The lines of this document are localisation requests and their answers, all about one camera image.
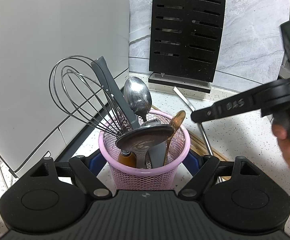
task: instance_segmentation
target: marble tile wall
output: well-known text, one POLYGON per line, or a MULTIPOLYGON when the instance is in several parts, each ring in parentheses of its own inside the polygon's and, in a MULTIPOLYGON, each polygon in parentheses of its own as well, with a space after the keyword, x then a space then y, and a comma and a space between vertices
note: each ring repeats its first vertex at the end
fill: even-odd
MULTIPOLYGON (((148 72, 150 35, 144 29, 150 28, 151 8, 152 0, 130 0, 130 33, 140 33, 130 43, 134 72, 148 72)), ((226 0, 213 85, 244 91, 277 79, 284 55, 279 25, 289 20, 289 11, 290 0, 226 0)))

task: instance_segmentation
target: metal rod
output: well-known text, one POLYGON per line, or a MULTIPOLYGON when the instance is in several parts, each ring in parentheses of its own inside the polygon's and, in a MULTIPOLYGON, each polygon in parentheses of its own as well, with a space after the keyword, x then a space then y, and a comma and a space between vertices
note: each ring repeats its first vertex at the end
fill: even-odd
MULTIPOLYGON (((186 103, 186 105, 192 110, 195 111, 195 107, 187 100, 186 97, 184 97, 184 95, 179 91, 179 89, 177 87, 174 87, 174 92, 186 103)), ((203 140, 205 142, 206 145, 206 149, 209 155, 214 156, 213 150, 211 149, 211 145, 210 142, 208 141, 206 132, 204 130, 204 127, 201 123, 197 124, 198 129, 201 133, 201 135, 203 136, 203 140)), ((218 182, 221 183, 223 182, 222 177, 218 177, 218 182)))

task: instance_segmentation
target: knife block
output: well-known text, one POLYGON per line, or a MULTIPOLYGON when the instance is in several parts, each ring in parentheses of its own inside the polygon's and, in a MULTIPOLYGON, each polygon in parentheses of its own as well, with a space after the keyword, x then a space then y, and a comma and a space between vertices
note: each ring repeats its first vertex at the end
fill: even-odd
POLYGON ((149 83, 210 93, 226 0, 152 0, 149 83))

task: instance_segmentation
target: pink wire basket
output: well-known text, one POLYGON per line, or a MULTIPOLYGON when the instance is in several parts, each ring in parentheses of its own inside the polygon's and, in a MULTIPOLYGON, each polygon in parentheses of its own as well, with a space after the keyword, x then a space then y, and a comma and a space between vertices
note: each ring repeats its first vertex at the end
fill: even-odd
MULTIPOLYGON (((150 110, 147 120, 159 119, 161 123, 169 123, 172 116, 161 111, 150 110)), ((169 190, 175 177, 178 165, 185 159, 190 148, 190 137, 187 129, 181 125, 174 135, 169 151, 169 164, 155 169, 136 169, 117 161, 120 149, 115 145, 116 138, 108 133, 100 132, 98 144, 101 154, 109 163, 116 189, 126 190, 169 190)))

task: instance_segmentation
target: black device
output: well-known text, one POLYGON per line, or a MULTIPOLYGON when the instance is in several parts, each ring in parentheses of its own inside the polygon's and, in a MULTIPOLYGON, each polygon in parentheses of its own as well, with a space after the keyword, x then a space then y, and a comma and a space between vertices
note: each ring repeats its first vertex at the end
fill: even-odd
MULTIPOLYGON (((290 60, 290 21, 281 26, 285 52, 290 60)), ((262 116, 273 114, 274 122, 284 126, 290 139, 290 78, 276 80, 193 111, 191 119, 202 123, 261 109, 262 116)))
POLYGON ((243 156, 221 162, 190 151, 183 164, 193 178, 178 195, 119 190, 114 197, 96 177, 102 159, 96 152, 66 163, 40 160, 1 197, 9 231, 0 239, 290 239, 283 232, 290 197, 243 156), (218 176, 231 179, 215 184, 218 176))

